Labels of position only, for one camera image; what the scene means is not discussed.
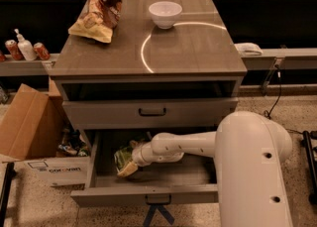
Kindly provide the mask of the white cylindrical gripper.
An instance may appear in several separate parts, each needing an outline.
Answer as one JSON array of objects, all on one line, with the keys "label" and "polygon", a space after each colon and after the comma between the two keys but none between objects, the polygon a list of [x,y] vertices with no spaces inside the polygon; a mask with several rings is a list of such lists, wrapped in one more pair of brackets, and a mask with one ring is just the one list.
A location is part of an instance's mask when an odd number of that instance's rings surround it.
[{"label": "white cylindrical gripper", "polygon": [[118,170],[119,177],[127,177],[138,170],[139,167],[146,167],[152,163],[158,163],[161,157],[155,155],[150,143],[139,143],[138,141],[132,140],[129,145],[133,148],[132,160],[126,162]]}]

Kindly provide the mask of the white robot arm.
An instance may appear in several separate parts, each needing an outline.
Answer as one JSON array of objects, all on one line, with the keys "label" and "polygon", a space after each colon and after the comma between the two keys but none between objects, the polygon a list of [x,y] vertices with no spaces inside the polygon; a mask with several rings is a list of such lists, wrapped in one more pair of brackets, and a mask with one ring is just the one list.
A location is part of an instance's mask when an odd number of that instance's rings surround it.
[{"label": "white robot arm", "polygon": [[214,160],[222,227],[293,227],[280,164],[292,139],[278,123],[254,112],[226,116],[215,132],[158,133],[115,153],[117,175],[186,154]]}]

